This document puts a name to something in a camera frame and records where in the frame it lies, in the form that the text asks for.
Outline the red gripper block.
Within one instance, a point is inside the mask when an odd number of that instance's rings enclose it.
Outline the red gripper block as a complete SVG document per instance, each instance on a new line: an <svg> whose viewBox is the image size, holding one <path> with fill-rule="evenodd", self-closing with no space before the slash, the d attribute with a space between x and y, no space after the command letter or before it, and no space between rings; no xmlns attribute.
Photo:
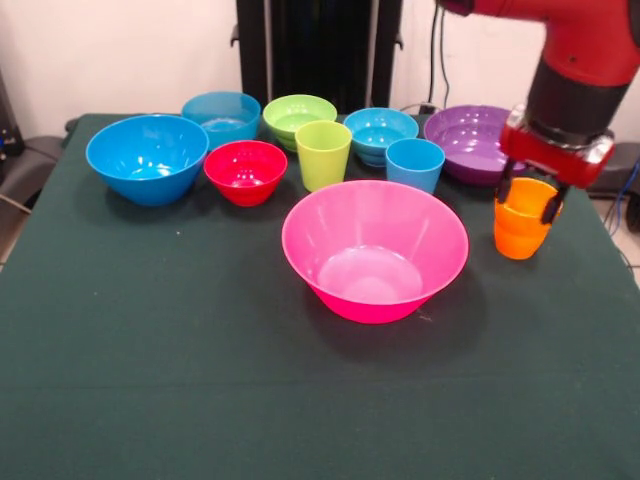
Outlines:
<svg viewBox="0 0 640 480"><path fill-rule="evenodd" d="M496 187L495 199L503 204L510 192L516 163L535 168L561 185L548 200L541 216L542 224L552 224L560 212L568 186L587 188L597 179L615 150L613 133L597 136L586 146L562 144L543 137L526 119L525 105L516 105L504 123L500 149L506 163Z"/></svg>

